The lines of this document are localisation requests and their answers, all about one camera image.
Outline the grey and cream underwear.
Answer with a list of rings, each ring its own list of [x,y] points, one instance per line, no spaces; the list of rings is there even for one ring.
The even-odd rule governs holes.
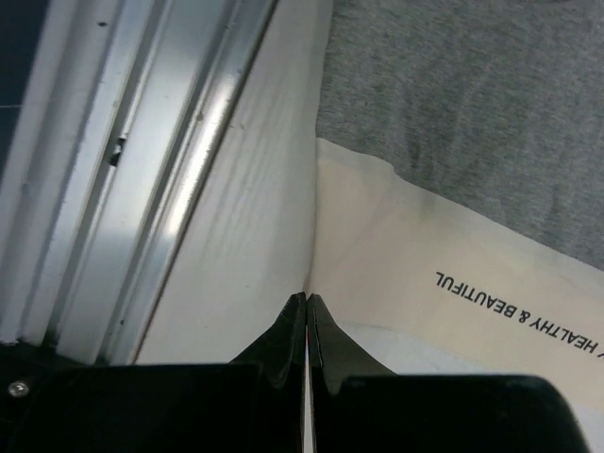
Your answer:
[[[603,448],[603,5],[282,1],[138,363],[320,294],[399,373],[529,373]]]

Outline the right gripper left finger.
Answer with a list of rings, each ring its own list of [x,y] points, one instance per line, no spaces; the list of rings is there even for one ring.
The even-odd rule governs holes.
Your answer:
[[[65,366],[3,354],[5,452],[300,452],[306,297],[227,363]]]

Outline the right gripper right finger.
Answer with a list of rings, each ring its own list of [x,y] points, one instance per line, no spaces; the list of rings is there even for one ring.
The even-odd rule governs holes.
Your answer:
[[[549,382],[517,375],[397,375],[307,301],[317,452],[586,452]]]

